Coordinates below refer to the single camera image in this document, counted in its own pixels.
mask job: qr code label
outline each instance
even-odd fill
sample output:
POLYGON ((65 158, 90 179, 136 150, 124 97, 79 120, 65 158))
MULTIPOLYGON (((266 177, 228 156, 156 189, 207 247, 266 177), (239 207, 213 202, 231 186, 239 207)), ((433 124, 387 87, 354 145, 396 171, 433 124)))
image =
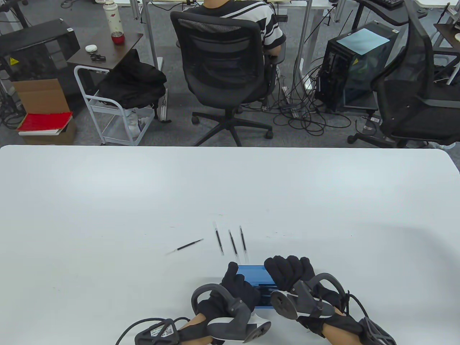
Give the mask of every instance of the qr code label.
MULTIPOLYGON (((161 325, 161 326, 159 326, 159 327, 157 327, 157 328, 155 328, 155 329, 152 329, 152 330, 150 331, 150 336, 151 336, 151 337, 156 337, 156 336, 160 333, 160 331, 161 331, 162 328, 163 328, 163 325, 161 325)), ((161 335, 161 337, 162 337, 162 338, 165 338, 165 337, 167 337, 167 336, 169 336, 169 335, 171 335, 171 334, 173 334, 173 333, 174 333, 173 327, 170 325, 170 326, 168 326, 168 327, 166 328, 166 330, 163 332, 163 334, 161 335)))

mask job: hand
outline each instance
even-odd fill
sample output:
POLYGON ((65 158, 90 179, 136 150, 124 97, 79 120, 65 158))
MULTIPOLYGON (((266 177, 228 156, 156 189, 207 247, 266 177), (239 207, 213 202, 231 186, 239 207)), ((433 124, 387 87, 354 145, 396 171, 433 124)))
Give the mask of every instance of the hand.
MULTIPOLYGON (((307 282, 315 276, 310 260, 305 257, 299 259, 290 255, 285 259, 277 255, 265 260, 264 266, 281 291, 291 291, 298 280, 307 282)), ((338 309, 341 308, 340 295, 337 292, 326 289, 321 284, 315 285, 312 292, 313 297, 321 298, 338 309)))
MULTIPOLYGON (((237 272, 238 264, 230 262, 220 285, 226 288, 233 297, 241 298, 252 312, 260 301, 260 292, 244 280, 244 275, 236 274, 237 272)), ((231 317, 227 311, 226 301, 214 291, 211 292, 209 299, 198 304, 198 312, 202 313, 208 321, 218 317, 231 317)))

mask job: red cup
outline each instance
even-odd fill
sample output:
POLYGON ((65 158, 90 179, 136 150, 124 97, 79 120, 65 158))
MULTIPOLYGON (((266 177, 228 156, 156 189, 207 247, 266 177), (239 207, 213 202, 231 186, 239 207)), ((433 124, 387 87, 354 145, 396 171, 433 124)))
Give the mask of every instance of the red cup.
POLYGON ((125 35, 120 32, 120 31, 116 31, 116 32, 112 32, 112 41, 115 43, 115 44, 123 44, 125 43, 125 35))

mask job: computer tower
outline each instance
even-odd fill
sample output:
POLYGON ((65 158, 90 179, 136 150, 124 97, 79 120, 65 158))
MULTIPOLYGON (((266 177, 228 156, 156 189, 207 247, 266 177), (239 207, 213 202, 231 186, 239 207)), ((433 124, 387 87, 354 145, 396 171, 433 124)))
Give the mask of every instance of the computer tower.
POLYGON ((358 104, 359 99, 365 98, 372 92, 371 81, 384 69, 397 35, 397 30, 373 21, 329 40, 322 66, 316 77, 315 98, 321 100, 332 111, 353 108, 351 105, 354 102, 358 104), (360 42, 358 38, 353 46, 341 44, 344 42, 343 38, 349 38, 351 34, 363 29, 370 31, 370 33, 368 31, 359 33, 360 35, 367 33, 368 35, 363 37, 368 37, 368 42, 366 40, 360 42), (356 52, 366 51, 368 44, 372 47, 376 38, 380 40, 384 38, 382 41, 385 39, 388 41, 368 52, 362 54, 356 52))
MULTIPOLYGON (((0 36, 0 64, 11 81, 58 79, 71 110, 83 105, 74 76, 67 63, 80 45, 74 30, 62 19, 34 25, 0 36)), ((89 73, 82 76, 85 89, 94 88, 89 73)))

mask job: black backpack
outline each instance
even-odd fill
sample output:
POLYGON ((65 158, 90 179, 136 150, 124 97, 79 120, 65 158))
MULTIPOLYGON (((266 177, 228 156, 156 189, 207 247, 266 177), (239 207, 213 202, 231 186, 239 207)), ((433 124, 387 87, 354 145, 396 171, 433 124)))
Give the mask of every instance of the black backpack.
POLYGON ((158 100, 166 92, 164 83, 164 73, 140 62, 138 51, 131 49, 99 84, 99 96, 113 99, 125 109, 148 105, 156 109, 158 100))

